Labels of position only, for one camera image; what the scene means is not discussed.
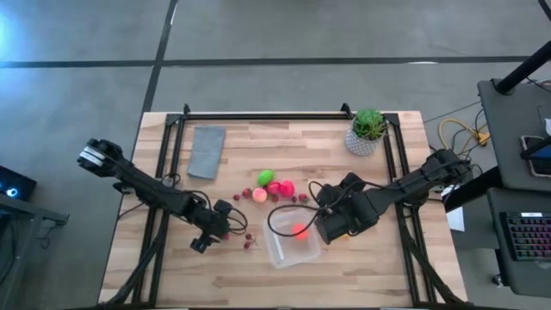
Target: butcher block tabletop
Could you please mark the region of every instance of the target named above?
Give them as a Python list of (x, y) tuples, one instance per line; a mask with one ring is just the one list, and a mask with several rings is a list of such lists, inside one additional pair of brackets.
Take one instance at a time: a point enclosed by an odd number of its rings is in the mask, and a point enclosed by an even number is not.
[[(430, 155), (421, 114), (418, 111), (392, 113), (399, 115), (410, 170), (416, 170)], [(133, 153), (136, 167), (151, 176), (157, 168), (165, 116), (166, 113), (144, 114)], [(197, 179), (186, 173), (197, 125), (226, 128), (215, 180)], [(243, 198), (232, 199), (243, 189), (254, 188), (258, 173), (265, 169), (274, 170), (277, 180), (292, 180), (297, 193), (308, 193), (310, 181), (338, 184), (351, 171), (366, 181), (389, 183), (384, 145), (381, 143), (375, 153), (367, 157), (353, 155), (344, 145), (349, 126), (350, 121), (325, 120), (186, 121), (178, 167), (182, 180), (176, 187), (202, 190), (213, 204), (218, 199), (230, 202), (245, 213), (249, 221), (247, 232), (256, 236), (257, 242), (246, 250), (245, 237), (231, 235), (227, 241), (213, 244), (200, 254), (189, 248), (191, 241), (199, 236), (199, 229), (170, 217), (157, 307), (410, 306), (393, 206), (377, 225), (358, 236), (340, 238), (331, 245), (320, 240), (322, 252), (318, 258), (276, 269), (269, 259), (263, 223), (272, 208), (289, 201), (255, 203)], [(175, 132), (174, 128), (166, 170), (170, 166)], [(401, 176), (394, 132), (391, 130), (389, 135)], [(135, 196), (126, 195), (120, 212), (137, 204)], [(99, 301), (111, 298), (136, 267), (147, 210), (146, 206), (137, 208), (118, 221)], [(427, 202), (420, 209), (420, 218), (430, 262), (452, 291), (466, 300), (442, 203)], [(144, 299), (149, 292), (152, 266), (150, 263), (145, 274)], [(426, 301), (417, 264), (416, 274), (421, 299)]]

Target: rgb keyboard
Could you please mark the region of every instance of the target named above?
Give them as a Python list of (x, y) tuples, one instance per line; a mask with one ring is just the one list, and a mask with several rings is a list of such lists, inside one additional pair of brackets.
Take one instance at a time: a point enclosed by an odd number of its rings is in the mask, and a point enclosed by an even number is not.
[(551, 213), (501, 214), (513, 259), (551, 260)]

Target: blue light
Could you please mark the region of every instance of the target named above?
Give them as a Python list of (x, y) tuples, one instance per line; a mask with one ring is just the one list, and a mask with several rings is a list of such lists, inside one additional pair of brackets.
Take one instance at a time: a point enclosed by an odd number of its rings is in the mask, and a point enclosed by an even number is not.
[(11, 188), (11, 189), (6, 190), (6, 195), (8, 195), (9, 197), (13, 198), (13, 197), (17, 196), (17, 194), (18, 194), (17, 189)]

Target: gray towel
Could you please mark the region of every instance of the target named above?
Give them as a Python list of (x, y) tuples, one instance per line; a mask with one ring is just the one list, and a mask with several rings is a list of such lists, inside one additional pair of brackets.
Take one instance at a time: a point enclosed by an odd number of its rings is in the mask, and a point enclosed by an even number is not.
[(196, 126), (191, 146), (188, 174), (214, 180), (220, 165), (226, 129), (222, 126)]

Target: computer equipment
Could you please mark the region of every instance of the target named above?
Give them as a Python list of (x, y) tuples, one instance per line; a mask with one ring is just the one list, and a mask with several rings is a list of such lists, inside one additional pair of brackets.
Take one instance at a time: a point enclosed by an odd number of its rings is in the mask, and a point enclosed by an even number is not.
[(551, 137), (522, 136), (522, 159), (526, 159), (534, 177), (551, 177)]
[(517, 261), (551, 261), (551, 213), (502, 212), (511, 256)]
[(27, 202), (34, 187), (36, 187), (35, 180), (0, 166), (0, 195)]

